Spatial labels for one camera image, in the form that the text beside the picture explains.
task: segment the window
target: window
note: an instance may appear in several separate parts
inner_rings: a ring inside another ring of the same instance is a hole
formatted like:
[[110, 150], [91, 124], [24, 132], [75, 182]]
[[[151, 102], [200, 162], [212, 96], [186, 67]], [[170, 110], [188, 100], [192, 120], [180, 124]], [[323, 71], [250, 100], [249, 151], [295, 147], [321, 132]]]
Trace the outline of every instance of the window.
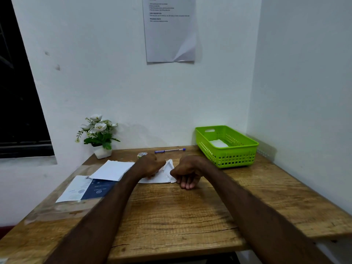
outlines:
[[0, 158], [54, 155], [11, 0], [0, 5]]

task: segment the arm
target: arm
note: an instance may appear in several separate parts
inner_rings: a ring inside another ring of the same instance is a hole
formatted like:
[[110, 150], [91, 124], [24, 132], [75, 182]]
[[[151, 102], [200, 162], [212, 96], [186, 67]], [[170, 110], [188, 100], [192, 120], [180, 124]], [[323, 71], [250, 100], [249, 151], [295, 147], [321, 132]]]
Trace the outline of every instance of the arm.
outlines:
[[263, 263], [332, 263], [281, 214], [242, 188], [209, 160], [186, 156], [170, 174], [186, 189], [193, 188], [200, 176], [204, 176]]
[[51, 253], [45, 264], [104, 263], [119, 228], [122, 213], [134, 187], [143, 177], [155, 174], [165, 160], [145, 155], [121, 181], [74, 227]]

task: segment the wooden table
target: wooden table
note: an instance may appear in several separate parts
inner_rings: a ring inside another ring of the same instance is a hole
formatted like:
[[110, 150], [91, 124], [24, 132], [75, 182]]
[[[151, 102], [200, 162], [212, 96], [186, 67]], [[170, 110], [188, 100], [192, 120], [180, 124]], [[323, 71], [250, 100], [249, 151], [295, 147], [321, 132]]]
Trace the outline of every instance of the wooden table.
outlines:
[[[203, 155], [197, 146], [159, 154], [176, 166], [185, 154]], [[91, 175], [108, 159], [136, 161], [139, 152], [160, 148], [115, 150], [109, 158], [91, 156], [54, 192], [0, 241], [0, 258], [11, 263], [41, 263], [98, 199], [55, 203], [76, 175]], [[289, 174], [256, 155], [249, 167], [224, 170], [243, 187], [284, 215], [312, 239], [352, 234], [352, 218]], [[202, 178], [197, 189], [174, 184], [138, 184], [124, 212], [108, 263], [248, 249], [226, 207], [210, 183]]]

